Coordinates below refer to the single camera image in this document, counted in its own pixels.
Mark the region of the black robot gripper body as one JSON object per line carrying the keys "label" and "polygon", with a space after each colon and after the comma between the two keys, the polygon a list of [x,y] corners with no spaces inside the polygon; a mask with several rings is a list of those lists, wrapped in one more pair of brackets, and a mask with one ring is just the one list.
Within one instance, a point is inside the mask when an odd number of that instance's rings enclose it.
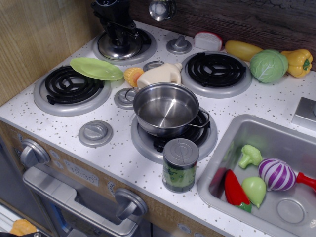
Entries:
{"label": "black robot gripper body", "polygon": [[129,15],[130,2],[128,0],[96,0],[91,4],[91,8],[104,28],[114,25],[133,33],[136,32],[136,24]]}

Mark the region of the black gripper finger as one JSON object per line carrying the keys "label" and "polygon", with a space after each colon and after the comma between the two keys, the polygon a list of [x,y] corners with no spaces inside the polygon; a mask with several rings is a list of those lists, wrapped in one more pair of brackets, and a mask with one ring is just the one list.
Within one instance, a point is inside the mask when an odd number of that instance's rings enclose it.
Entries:
{"label": "black gripper finger", "polygon": [[129,29],[123,29],[122,31],[122,45],[139,45],[138,37]]}
{"label": "black gripper finger", "polygon": [[107,36],[109,38],[109,41],[112,45],[115,46],[120,46],[120,41],[117,37],[116,31],[115,30],[111,30],[111,29],[107,29],[106,30]]}

